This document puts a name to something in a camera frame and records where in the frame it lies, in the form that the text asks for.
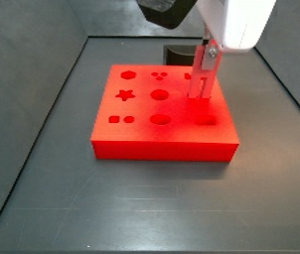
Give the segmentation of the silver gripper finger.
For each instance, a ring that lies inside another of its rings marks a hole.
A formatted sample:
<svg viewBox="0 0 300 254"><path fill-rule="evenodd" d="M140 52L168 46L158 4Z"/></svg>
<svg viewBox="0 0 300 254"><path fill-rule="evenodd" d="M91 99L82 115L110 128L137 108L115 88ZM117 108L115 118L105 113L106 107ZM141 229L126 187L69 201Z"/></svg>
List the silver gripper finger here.
<svg viewBox="0 0 300 254"><path fill-rule="evenodd" d="M212 70L216 67L219 56L221 55L220 47L213 38L204 39L204 55L202 55L202 70Z"/></svg>

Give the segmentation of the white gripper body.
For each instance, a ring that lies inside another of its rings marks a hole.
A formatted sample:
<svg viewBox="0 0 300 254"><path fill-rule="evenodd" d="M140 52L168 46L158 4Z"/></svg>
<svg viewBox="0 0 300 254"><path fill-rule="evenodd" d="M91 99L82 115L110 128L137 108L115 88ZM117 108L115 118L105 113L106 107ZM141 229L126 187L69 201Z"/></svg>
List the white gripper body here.
<svg viewBox="0 0 300 254"><path fill-rule="evenodd" d="M223 51L249 51L257 44L276 0L198 0L206 27Z"/></svg>

